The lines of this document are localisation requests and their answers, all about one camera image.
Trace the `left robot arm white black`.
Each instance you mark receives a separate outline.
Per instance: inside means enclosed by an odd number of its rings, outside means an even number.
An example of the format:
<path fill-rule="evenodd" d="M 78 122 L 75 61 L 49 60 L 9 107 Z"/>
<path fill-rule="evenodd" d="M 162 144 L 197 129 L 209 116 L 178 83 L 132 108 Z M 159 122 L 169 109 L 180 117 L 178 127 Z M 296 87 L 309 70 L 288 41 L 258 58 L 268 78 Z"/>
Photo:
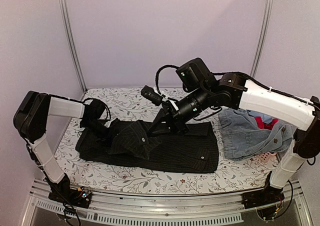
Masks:
<path fill-rule="evenodd" d="M 80 119 L 82 128 L 88 128 L 102 138 L 107 135 L 107 127 L 99 122 L 103 113 L 110 119 L 109 107 L 99 99 L 79 101 L 30 90 L 13 117 L 13 125 L 26 142 L 31 159 L 43 171 L 51 190 L 63 203 L 70 203 L 75 196 L 69 177 L 55 159 L 47 133 L 48 118 Z"/>

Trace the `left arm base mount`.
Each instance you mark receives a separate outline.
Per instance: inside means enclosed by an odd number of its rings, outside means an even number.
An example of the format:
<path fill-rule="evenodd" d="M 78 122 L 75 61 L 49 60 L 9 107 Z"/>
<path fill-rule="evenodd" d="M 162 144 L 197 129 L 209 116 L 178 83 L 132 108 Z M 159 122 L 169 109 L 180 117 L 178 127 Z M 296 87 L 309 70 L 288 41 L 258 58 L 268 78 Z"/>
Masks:
<path fill-rule="evenodd" d="M 88 189 L 72 189 L 51 187 L 48 198 L 74 207 L 88 209 L 92 200 L 92 191 Z"/>

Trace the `black pinstriped shirt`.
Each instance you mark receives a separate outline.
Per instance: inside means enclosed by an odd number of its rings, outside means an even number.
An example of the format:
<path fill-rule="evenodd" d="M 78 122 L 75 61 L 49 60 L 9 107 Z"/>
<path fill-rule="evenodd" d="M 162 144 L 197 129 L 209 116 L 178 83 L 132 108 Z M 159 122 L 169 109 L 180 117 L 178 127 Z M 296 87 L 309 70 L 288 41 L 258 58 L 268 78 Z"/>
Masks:
<path fill-rule="evenodd" d="M 147 136 L 151 122 L 113 120 L 107 135 L 82 132 L 75 149 L 85 161 L 169 173 L 214 173 L 219 150 L 210 122 L 188 124 L 185 135 Z"/>

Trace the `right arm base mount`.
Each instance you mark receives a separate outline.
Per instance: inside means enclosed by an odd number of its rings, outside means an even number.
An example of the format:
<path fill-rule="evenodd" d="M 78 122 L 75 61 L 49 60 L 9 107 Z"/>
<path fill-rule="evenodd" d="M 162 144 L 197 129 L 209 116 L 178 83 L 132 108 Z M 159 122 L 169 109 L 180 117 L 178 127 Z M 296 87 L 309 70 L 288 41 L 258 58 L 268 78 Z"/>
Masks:
<path fill-rule="evenodd" d="M 264 221 L 274 220 L 283 205 L 285 196 L 282 189 L 260 189 L 241 194 L 245 209 L 256 209 L 257 215 Z"/>

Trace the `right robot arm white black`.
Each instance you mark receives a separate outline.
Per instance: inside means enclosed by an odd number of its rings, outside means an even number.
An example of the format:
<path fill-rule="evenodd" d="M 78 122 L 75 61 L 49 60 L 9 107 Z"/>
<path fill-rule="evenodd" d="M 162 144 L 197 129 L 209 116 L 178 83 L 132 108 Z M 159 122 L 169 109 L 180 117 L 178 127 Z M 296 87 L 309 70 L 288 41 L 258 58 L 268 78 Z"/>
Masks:
<path fill-rule="evenodd" d="M 158 88 L 144 86 L 141 95 L 160 106 L 148 130 L 149 136 L 167 133 L 185 134 L 187 122 L 210 108 L 228 107 L 259 112 L 296 127 L 293 145 L 280 164 L 266 178 L 258 199 L 269 204 L 300 169 L 304 162 L 320 152 L 320 102 L 317 97 L 303 99 L 265 86 L 242 72 L 211 72 L 197 57 L 175 72 L 187 96 L 173 101 L 161 95 Z"/>

